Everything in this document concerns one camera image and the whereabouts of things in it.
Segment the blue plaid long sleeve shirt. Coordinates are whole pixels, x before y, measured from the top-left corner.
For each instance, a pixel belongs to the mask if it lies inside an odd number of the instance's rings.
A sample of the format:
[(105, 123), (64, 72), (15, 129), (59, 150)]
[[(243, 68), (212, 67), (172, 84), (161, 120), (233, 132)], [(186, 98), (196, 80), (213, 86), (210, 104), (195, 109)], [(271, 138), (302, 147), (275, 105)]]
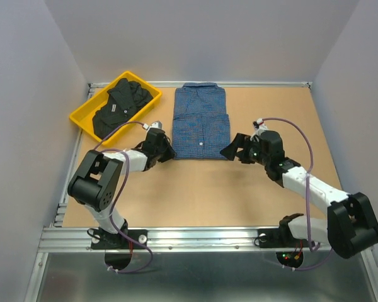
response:
[(224, 160), (230, 144), (226, 92), (213, 82), (187, 82), (175, 91), (172, 147), (176, 160)]

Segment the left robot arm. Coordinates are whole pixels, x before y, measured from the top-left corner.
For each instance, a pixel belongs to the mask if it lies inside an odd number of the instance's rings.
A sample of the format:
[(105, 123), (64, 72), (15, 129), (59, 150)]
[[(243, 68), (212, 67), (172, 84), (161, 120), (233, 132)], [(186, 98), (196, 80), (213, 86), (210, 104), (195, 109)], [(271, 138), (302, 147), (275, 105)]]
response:
[(175, 155), (158, 122), (148, 127), (145, 140), (133, 149), (87, 152), (68, 184), (67, 193), (88, 209), (98, 224), (97, 229), (88, 230), (92, 249), (126, 249), (132, 245), (127, 240), (127, 220), (114, 205), (119, 177), (148, 171)]

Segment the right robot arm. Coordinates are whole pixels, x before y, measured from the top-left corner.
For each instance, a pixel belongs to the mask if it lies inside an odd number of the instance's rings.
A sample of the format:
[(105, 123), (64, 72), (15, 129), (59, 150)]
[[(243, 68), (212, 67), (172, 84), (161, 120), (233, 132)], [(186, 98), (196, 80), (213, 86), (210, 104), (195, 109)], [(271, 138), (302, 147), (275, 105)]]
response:
[(302, 213), (287, 215), (276, 229), (262, 235), (260, 247), (292, 247), (301, 240), (311, 240), (328, 244), (337, 255), (349, 259), (378, 243), (378, 221), (369, 198), (336, 189), (310, 175), (285, 155), (277, 132), (238, 133), (220, 153), (227, 160), (262, 165), (270, 180), (307, 198), (325, 215), (323, 219)]

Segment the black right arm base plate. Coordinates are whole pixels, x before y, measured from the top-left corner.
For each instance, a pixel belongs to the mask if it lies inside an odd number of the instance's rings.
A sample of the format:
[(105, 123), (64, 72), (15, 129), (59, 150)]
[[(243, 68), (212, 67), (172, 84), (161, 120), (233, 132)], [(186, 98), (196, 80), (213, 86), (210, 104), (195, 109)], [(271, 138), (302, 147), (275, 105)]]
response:
[(259, 228), (253, 243), (262, 249), (308, 247), (306, 239), (297, 239), (289, 230), (279, 227)]

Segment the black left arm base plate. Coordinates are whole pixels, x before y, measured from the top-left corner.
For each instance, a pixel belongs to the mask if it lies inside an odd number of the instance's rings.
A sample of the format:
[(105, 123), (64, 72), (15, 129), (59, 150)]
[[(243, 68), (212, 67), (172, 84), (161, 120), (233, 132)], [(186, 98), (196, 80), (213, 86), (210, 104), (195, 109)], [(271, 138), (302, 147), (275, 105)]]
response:
[[(127, 250), (129, 249), (128, 240), (119, 233), (108, 233), (100, 228), (89, 228), (87, 234), (91, 237), (91, 249), (93, 250)], [(130, 229), (127, 234), (130, 238), (139, 241), (141, 235), (148, 235), (145, 229)]]

